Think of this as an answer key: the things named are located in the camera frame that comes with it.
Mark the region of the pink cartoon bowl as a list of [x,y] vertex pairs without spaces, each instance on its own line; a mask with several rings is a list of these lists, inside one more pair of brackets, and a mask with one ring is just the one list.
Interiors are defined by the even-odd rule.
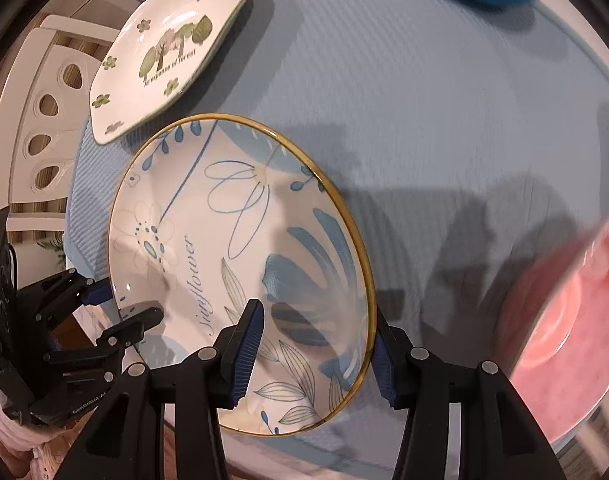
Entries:
[[609,389],[609,218],[519,275],[495,359],[550,442],[599,404]]

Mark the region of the round blue floral plate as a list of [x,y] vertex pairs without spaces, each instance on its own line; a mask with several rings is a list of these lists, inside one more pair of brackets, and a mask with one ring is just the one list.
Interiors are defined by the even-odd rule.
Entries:
[[227,429],[318,427],[367,372],[375,285],[359,230],[313,159],[259,122],[204,114],[149,139],[114,196],[108,262],[121,315],[162,307],[141,348],[151,367],[181,362],[262,303],[248,390],[220,415]]

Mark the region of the square white tree plate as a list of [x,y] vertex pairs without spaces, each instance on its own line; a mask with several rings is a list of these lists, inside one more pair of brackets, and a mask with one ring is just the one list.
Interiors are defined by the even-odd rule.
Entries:
[[169,108],[216,54],[247,0],[145,0],[91,85],[93,136],[106,145]]

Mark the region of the white chair near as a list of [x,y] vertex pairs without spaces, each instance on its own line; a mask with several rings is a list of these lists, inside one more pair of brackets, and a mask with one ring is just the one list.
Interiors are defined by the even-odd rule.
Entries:
[[0,93],[0,209],[13,237],[65,229],[91,83],[118,30],[47,15],[20,41]]

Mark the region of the light blue quilted mat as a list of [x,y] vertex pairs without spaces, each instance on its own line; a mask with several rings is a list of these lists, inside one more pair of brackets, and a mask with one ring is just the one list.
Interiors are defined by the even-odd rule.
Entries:
[[106,146],[83,131],[76,266],[107,274],[111,202],[142,142],[216,110],[313,157],[358,223],[388,320],[450,363],[490,356],[519,273],[609,214],[609,64],[551,4],[250,0],[170,110]]

